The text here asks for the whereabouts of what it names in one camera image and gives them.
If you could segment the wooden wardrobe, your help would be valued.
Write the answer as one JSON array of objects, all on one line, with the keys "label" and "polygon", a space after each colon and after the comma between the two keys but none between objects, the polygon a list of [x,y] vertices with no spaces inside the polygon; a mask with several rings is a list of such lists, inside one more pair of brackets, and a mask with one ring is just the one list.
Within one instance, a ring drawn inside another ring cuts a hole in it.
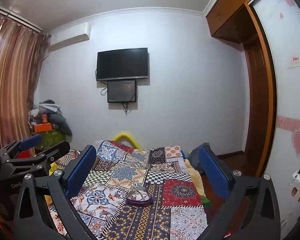
[{"label": "wooden wardrobe", "polygon": [[243,46],[250,101],[243,171],[259,177],[273,144],[277,96],[269,44],[252,1],[210,0],[204,13],[212,37]]}]

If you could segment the colourful patchwork bedspread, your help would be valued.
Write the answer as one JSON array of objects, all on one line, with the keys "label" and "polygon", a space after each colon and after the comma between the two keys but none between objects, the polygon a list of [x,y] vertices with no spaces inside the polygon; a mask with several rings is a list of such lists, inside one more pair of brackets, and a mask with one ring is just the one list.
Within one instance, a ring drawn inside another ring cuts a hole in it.
[{"label": "colourful patchwork bedspread", "polygon": [[71,204],[96,239],[196,239],[207,227],[201,177],[179,146],[96,141]]}]

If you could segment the pile of clothes and boxes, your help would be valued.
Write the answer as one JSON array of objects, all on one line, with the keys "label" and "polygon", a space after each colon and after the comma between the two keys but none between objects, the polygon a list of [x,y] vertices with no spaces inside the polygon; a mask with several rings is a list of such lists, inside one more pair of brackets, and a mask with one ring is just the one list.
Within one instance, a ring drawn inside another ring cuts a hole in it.
[{"label": "pile of clothes and boxes", "polygon": [[72,141],[72,130],[61,111],[61,106],[53,100],[45,100],[28,112],[28,124],[32,135],[40,135],[41,142],[35,146],[42,152],[56,144]]}]

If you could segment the white air conditioner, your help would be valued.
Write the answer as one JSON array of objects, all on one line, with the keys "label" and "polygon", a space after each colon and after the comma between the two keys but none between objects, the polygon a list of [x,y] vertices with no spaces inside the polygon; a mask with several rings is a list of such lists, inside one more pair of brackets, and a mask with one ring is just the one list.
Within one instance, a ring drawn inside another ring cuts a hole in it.
[{"label": "white air conditioner", "polygon": [[55,51],[73,44],[90,40],[91,25],[88,22],[81,23],[60,30],[51,35],[50,50]]}]

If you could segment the yellow cloth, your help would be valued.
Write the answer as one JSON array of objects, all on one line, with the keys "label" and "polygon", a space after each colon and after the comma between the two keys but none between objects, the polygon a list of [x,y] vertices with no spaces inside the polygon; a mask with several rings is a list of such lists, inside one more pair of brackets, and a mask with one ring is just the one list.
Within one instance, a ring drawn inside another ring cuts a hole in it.
[{"label": "yellow cloth", "polygon": [[51,175],[55,172],[55,170],[57,170],[57,169],[58,169],[57,164],[56,164],[55,162],[52,163],[52,164],[50,165],[49,175],[51,176]]}]

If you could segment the purple heart-shaped tin box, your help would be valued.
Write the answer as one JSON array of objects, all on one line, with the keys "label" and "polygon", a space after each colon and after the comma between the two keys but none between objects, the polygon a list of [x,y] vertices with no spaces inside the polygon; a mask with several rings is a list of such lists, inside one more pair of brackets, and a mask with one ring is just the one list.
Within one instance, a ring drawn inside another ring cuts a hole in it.
[{"label": "purple heart-shaped tin box", "polygon": [[153,197],[146,187],[136,187],[127,194],[126,202],[136,207],[147,207],[153,203]]}]

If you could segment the black wall television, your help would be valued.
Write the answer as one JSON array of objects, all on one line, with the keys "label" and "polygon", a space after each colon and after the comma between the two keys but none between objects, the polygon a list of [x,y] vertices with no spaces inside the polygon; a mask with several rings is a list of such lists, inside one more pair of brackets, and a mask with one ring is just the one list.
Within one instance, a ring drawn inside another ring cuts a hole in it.
[{"label": "black wall television", "polygon": [[99,51],[97,54],[97,81],[147,79],[148,77],[148,48]]}]

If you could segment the small dark wall screen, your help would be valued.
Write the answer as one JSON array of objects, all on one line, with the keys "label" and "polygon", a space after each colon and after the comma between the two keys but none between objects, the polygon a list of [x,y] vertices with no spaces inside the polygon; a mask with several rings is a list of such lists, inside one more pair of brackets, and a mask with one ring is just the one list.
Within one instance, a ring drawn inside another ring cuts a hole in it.
[{"label": "small dark wall screen", "polygon": [[135,80],[109,81],[107,88],[108,103],[136,102],[137,85]]}]

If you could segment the striped brown curtain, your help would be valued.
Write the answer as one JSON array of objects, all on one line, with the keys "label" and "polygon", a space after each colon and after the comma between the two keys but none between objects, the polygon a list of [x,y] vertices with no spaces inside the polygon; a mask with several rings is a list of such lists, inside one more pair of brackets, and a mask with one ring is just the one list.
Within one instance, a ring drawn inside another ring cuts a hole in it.
[{"label": "striped brown curtain", "polygon": [[47,33],[0,14],[0,148],[31,136],[28,112],[48,45]]}]

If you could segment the yellow pillow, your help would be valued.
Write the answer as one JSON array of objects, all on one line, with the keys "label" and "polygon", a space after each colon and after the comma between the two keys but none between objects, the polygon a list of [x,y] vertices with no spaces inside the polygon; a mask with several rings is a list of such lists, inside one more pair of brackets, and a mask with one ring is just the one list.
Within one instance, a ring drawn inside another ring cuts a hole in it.
[{"label": "yellow pillow", "polygon": [[140,144],[136,141],[136,139],[132,136],[132,134],[130,134],[129,132],[123,131],[120,133],[117,133],[114,137],[113,137],[113,141],[115,142],[121,142],[121,141],[126,141],[130,144],[130,146],[132,146],[133,148],[136,149],[141,149]]}]

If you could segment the dark blue cushion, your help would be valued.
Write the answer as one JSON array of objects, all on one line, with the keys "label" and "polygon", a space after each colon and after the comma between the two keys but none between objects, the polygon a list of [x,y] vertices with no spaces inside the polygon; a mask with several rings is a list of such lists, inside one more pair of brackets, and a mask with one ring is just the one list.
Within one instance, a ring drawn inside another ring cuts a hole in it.
[{"label": "dark blue cushion", "polygon": [[192,150],[187,157],[188,161],[190,162],[191,166],[199,172],[200,175],[205,174],[204,167],[203,167],[203,158],[200,151],[200,148],[203,144],[199,145],[197,148]]}]

